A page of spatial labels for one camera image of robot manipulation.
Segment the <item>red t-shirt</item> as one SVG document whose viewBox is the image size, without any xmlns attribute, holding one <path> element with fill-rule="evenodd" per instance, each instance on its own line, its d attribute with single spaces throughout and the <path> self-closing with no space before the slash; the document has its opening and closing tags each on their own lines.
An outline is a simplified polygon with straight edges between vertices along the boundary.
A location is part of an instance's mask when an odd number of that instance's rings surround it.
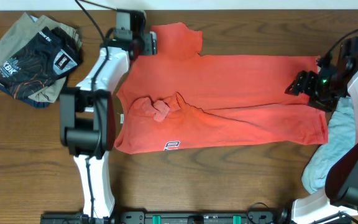
<svg viewBox="0 0 358 224">
<path fill-rule="evenodd" d="M 291 141 L 325 144 L 325 113 L 285 89 L 314 56 L 201 55 L 203 34 L 153 26 L 157 54 L 141 56 L 117 92 L 116 149 L 128 153 Z"/>
</svg>

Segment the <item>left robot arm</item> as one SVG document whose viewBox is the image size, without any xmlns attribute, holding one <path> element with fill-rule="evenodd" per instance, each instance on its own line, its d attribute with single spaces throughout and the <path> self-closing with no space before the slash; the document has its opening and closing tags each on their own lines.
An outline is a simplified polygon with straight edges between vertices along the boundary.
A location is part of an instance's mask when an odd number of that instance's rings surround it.
<svg viewBox="0 0 358 224">
<path fill-rule="evenodd" d="M 60 140 L 80 172 L 82 212 L 42 215 L 41 223 L 112 223 L 115 199 L 109 178 L 109 152 L 116 134 L 112 93 L 140 55 L 157 53 L 157 37 L 144 31 L 146 13 L 118 9 L 116 26 L 102 34 L 99 57 L 75 87 L 60 93 Z"/>
</svg>

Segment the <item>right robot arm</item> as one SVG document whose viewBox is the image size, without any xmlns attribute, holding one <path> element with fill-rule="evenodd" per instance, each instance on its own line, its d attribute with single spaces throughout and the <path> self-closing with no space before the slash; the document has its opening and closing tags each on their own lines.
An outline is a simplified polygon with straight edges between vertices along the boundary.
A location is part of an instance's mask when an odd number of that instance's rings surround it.
<svg viewBox="0 0 358 224">
<path fill-rule="evenodd" d="M 308 106 L 331 112 L 329 141 L 315 152 L 304 170 L 305 187 L 320 174 L 318 189 L 276 212 L 275 223 L 356 223 L 358 216 L 358 37 L 337 41 L 339 58 L 328 52 L 317 72 L 301 71 L 286 89 L 304 93 Z"/>
</svg>

